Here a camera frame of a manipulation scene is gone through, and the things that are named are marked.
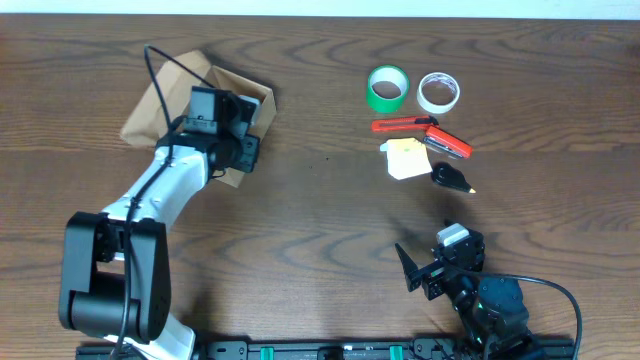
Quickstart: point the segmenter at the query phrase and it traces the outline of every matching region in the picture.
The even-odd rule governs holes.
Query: small robot arm
[[[127,215],[136,206],[128,224],[132,266],[125,341],[148,359],[191,359],[195,333],[169,314],[167,233],[216,171],[253,171],[260,139],[247,132],[259,110],[257,99],[193,87],[189,114],[173,124],[182,131],[157,142],[151,165],[131,189],[102,212],[78,212],[69,220],[58,311],[65,328],[117,340],[125,279],[98,271],[97,262],[123,259]],[[159,172],[165,162],[168,166]]]

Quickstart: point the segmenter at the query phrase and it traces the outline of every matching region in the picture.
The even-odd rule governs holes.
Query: wood grain
[[[254,340],[459,333],[446,299],[406,292],[393,250],[430,262],[451,218],[485,233],[488,270],[574,293],[581,359],[637,358],[640,23],[84,15],[0,16],[0,358],[71,358],[91,341],[57,320],[64,226],[151,159],[118,138],[149,84],[145,43],[201,49],[276,92],[256,172],[207,187],[169,237],[187,325]],[[456,77],[440,120],[474,146],[454,165],[476,195],[386,174],[364,96],[385,63],[414,88]],[[417,109],[409,96],[398,115]],[[574,335],[562,295],[523,287],[533,331]]]

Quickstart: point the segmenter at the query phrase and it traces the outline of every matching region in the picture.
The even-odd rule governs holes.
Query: white tape roll
[[[445,105],[436,105],[429,100],[426,99],[424,94],[422,93],[422,88],[428,83],[440,83],[446,85],[449,90],[451,90],[451,94],[453,94],[453,100],[450,103]],[[445,73],[431,73],[422,78],[420,84],[418,85],[418,104],[422,106],[427,112],[432,114],[444,114],[447,111],[451,110],[453,106],[458,102],[460,98],[460,86],[458,86],[458,82],[452,76]]]

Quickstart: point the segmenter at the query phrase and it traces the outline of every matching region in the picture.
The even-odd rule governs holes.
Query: sticky note
[[[387,140],[380,151],[387,153],[389,174],[398,180],[431,172],[427,147],[414,138]]]

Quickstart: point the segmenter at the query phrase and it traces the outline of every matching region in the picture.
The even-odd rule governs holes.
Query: brown cardboard
[[[176,57],[176,60],[220,89],[259,99],[262,103],[260,113],[249,133],[260,139],[264,138],[276,116],[276,102],[270,88],[218,66],[212,66],[198,50],[182,54]],[[156,78],[167,102],[171,119],[186,114],[189,111],[191,87],[202,85],[201,81],[172,62],[165,62]],[[120,136],[133,146],[154,146],[166,132],[167,125],[160,100],[153,84],[150,84],[120,130]],[[243,176],[244,173],[241,171],[228,169],[227,174],[217,180],[238,187]]]

